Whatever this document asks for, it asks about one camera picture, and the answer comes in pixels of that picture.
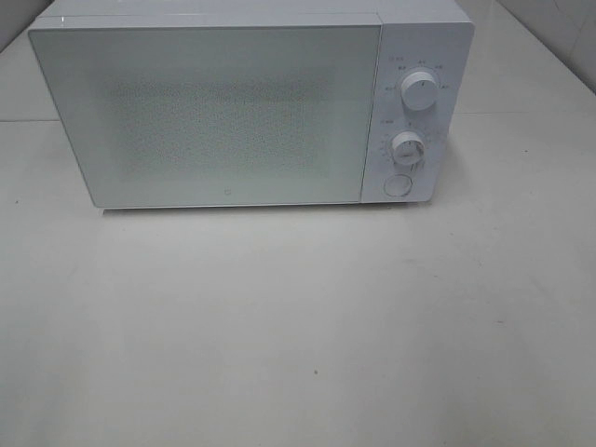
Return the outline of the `upper white power knob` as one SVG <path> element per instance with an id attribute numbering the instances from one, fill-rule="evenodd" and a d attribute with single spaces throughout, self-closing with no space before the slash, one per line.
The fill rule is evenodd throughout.
<path id="1" fill-rule="evenodd" d="M 438 99 L 440 82 L 427 68 L 418 68 L 406 74 L 399 83 L 400 96 L 409 110 L 419 112 L 431 107 Z"/>

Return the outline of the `white timer knob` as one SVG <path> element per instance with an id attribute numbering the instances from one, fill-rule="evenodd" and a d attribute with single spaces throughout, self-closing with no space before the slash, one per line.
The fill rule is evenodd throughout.
<path id="1" fill-rule="evenodd" d="M 396 164 L 412 166 L 420 162 L 425 154 L 425 144 L 414 131 L 403 131 L 396 135 L 389 145 Z"/>

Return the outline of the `white microwave door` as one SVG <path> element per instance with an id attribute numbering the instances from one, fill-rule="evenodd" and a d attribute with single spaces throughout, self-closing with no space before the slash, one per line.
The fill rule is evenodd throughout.
<path id="1" fill-rule="evenodd" d="M 376 26 L 36 30 L 101 209 L 359 200 Z"/>

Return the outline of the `round white door button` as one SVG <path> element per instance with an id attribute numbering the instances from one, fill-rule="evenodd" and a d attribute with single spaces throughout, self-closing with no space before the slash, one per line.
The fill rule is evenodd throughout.
<path id="1" fill-rule="evenodd" d="M 404 197 L 410 194 L 413 180 L 406 174 L 395 174 L 389 177 L 383 186 L 384 193 L 391 197 Z"/>

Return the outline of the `white microwave oven body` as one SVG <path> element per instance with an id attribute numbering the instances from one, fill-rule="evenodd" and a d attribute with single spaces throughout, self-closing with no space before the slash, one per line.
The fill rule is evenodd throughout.
<path id="1" fill-rule="evenodd" d="M 424 202 L 431 198 L 475 28 L 453 1 L 56 1 L 31 25 L 36 30 L 154 28 L 292 28 L 376 26 L 380 30 L 372 112 L 359 200 L 352 203 L 196 206 L 257 207 Z M 399 83 L 427 68 L 440 82 L 437 101 L 424 111 L 405 107 Z M 414 131 L 423 159 L 396 164 L 391 140 Z M 384 182 L 395 174 L 413 180 L 409 195 L 391 197 Z"/>

